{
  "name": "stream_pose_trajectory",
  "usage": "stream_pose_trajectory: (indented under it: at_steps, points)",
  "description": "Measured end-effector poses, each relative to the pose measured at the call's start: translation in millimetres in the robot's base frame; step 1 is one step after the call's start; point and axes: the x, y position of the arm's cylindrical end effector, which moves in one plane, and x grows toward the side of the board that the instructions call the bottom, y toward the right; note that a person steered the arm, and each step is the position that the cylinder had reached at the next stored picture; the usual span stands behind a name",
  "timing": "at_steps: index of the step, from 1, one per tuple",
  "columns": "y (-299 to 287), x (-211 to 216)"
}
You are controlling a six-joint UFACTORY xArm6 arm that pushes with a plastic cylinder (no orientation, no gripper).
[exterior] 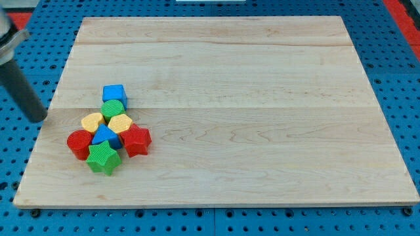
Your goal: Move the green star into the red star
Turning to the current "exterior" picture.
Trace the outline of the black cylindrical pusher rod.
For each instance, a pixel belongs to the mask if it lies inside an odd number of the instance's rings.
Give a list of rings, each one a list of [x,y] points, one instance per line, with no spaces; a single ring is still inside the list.
[[[42,122],[47,109],[14,59],[1,65],[1,85],[31,123]]]

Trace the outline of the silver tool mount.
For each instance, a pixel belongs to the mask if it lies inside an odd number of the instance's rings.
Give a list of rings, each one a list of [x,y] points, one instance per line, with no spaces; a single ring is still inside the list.
[[[30,37],[27,29],[18,29],[1,7],[1,65],[14,58],[16,47]]]

